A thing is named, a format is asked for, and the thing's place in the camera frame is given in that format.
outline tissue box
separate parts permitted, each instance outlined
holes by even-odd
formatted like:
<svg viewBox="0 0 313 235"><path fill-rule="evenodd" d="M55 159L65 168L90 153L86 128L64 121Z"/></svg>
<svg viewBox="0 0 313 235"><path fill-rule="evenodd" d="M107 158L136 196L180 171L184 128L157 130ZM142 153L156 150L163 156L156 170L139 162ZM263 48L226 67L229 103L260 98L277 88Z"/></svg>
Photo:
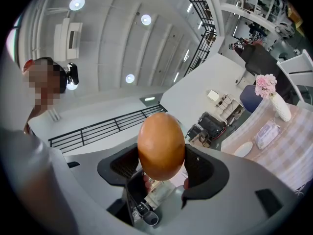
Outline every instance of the tissue box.
<svg viewBox="0 0 313 235"><path fill-rule="evenodd" d="M263 150L280 133L280 126L269 120L255 136L255 141L260 150Z"/></svg>

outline white plate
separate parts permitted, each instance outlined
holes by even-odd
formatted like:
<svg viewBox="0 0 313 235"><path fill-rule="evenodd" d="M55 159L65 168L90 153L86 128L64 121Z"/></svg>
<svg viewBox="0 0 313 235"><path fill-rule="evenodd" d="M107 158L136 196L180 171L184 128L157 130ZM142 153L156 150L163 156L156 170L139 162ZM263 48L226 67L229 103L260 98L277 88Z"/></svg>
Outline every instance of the white plate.
<svg viewBox="0 0 313 235"><path fill-rule="evenodd" d="M246 142L243 145L241 145L234 153L235 156L237 157L241 157L243 158L244 156L246 156L250 150L253 147L253 143L252 142Z"/></svg>

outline pink flower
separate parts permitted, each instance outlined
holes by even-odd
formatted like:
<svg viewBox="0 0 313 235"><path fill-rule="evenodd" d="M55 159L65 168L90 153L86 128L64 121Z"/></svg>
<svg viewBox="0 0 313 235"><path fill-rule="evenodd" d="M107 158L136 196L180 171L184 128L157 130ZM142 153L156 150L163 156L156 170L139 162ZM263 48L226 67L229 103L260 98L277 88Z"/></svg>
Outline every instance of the pink flower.
<svg viewBox="0 0 313 235"><path fill-rule="evenodd" d="M256 93L257 95L261 95L261 92L262 92L262 88L259 87L259 86L255 86L255 93Z"/></svg>
<svg viewBox="0 0 313 235"><path fill-rule="evenodd" d="M267 80L265 79L265 76L263 76L263 75L258 75L256 77L255 82L256 82L256 85L258 87L261 87L261 88L266 88L267 87Z"/></svg>
<svg viewBox="0 0 313 235"><path fill-rule="evenodd" d="M267 85L270 86L270 85L276 85L277 84L277 80L276 78L273 76L273 74L270 74L270 75L265 75L265 79L266 79L266 82L267 82Z"/></svg>
<svg viewBox="0 0 313 235"><path fill-rule="evenodd" d="M276 92L276 78L273 74L258 75L255 79L255 93L260 95L262 98L268 99Z"/></svg>

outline checkered tablecloth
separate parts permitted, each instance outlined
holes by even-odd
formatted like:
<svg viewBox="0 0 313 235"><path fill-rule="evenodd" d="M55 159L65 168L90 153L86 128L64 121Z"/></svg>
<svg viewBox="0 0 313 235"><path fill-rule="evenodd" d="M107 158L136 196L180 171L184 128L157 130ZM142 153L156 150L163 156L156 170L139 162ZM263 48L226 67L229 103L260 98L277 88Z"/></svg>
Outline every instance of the checkered tablecloth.
<svg viewBox="0 0 313 235"><path fill-rule="evenodd" d="M253 142L245 158L261 164L296 190L313 177L313 112L288 106L292 118L283 122L275 115L271 102L263 100L246 122L222 142L221 151L233 154L245 142ZM270 119L281 127L281 133L260 150L254 137Z"/></svg>

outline black metal railing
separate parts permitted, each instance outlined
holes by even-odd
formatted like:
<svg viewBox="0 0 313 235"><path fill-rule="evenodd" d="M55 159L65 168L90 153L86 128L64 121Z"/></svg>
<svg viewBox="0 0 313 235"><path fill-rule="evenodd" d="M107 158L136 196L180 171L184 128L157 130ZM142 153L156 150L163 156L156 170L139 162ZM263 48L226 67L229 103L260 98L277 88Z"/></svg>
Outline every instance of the black metal railing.
<svg viewBox="0 0 313 235"><path fill-rule="evenodd" d="M167 112L167 110L159 104L140 111L114 117L51 138L49 139L50 146L60 149L62 153L66 153L140 124L148 116L157 112Z"/></svg>
<svg viewBox="0 0 313 235"><path fill-rule="evenodd" d="M194 10L202 21L202 27L204 27L205 33L202 35L202 39L194 56L190 61L189 67L186 70L184 76L193 71L196 67L198 67L199 64L206 60L208 54L210 53L210 49L216 39L214 21L206 0L189 1L193 5Z"/></svg>

